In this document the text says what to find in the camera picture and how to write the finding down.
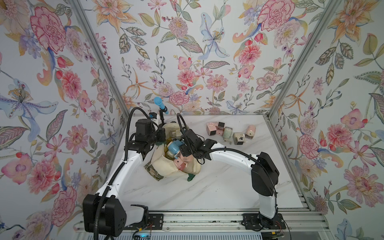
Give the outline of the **large pink pencil sharpener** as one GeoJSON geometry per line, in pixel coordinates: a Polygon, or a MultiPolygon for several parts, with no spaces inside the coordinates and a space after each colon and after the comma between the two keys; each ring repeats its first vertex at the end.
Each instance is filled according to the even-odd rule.
{"type": "Polygon", "coordinates": [[[214,136],[218,132],[218,123],[217,122],[208,122],[206,125],[207,133],[209,136],[214,136]]]}

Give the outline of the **pink round pencil sharpener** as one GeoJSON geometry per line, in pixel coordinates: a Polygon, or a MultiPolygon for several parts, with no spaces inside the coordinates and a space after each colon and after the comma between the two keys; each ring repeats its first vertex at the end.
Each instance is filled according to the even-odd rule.
{"type": "Polygon", "coordinates": [[[248,139],[253,139],[256,133],[256,126],[249,125],[246,129],[245,137],[248,139]]]}

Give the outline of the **cream green tote bag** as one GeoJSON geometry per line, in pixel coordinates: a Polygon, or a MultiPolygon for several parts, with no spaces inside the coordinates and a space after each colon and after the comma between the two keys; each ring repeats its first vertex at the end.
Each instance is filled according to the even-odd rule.
{"type": "Polygon", "coordinates": [[[191,181],[195,175],[201,171],[201,165],[193,156],[184,157],[181,151],[176,155],[172,155],[168,151],[168,144],[178,139],[166,139],[166,142],[157,146],[151,160],[144,166],[145,170],[157,181],[168,177],[179,177],[183,175],[188,176],[188,181],[191,181]],[[174,164],[174,159],[180,158],[186,164],[183,171],[178,170],[174,164]]]}

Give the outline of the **mint green pencil sharpener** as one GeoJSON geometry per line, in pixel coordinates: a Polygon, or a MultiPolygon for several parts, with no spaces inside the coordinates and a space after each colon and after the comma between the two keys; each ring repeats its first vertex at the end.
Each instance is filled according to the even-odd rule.
{"type": "Polygon", "coordinates": [[[223,139],[225,141],[230,141],[232,134],[233,134],[233,128],[225,127],[223,131],[223,139]]]}

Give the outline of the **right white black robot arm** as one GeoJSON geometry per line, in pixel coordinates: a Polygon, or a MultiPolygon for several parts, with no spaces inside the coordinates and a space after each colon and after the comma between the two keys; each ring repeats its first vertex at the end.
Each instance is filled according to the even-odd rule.
{"type": "Polygon", "coordinates": [[[183,156],[193,156],[202,161],[216,161],[228,164],[250,174],[252,188],[259,194],[259,213],[243,214],[242,225],[248,230],[261,231],[286,228],[285,221],[279,214],[276,185],[280,172],[271,157],[264,152],[258,155],[247,154],[228,148],[212,139],[202,140],[193,130],[181,129],[183,156]]]}

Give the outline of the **small pink pencil sharpener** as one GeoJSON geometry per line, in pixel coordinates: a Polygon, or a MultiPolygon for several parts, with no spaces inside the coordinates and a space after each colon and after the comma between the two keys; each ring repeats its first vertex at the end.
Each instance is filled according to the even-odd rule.
{"type": "Polygon", "coordinates": [[[216,123],[216,134],[222,136],[225,131],[225,123],[217,122],[216,123]]]}

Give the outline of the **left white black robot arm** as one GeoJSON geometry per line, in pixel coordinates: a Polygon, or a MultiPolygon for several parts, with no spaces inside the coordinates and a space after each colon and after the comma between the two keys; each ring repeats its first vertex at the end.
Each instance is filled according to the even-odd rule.
{"type": "Polygon", "coordinates": [[[84,198],[85,230],[92,233],[95,240],[100,236],[113,240],[129,226],[136,232],[150,226],[148,207],[131,204],[121,196],[146,155],[156,143],[164,142],[165,137],[165,130],[153,120],[138,120],[133,138],[126,139],[125,153],[115,172],[95,194],[84,198]]]}

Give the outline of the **light blue pencil sharpener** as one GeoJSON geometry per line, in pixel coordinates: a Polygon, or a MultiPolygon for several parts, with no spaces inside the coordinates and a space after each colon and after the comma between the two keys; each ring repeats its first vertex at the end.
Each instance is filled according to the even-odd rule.
{"type": "Polygon", "coordinates": [[[175,140],[175,141],[172,141],[168,144],[168,151],[176,156],[181,150],[181,146],[183,145],[184,143],[180,140],[175,140]]]}

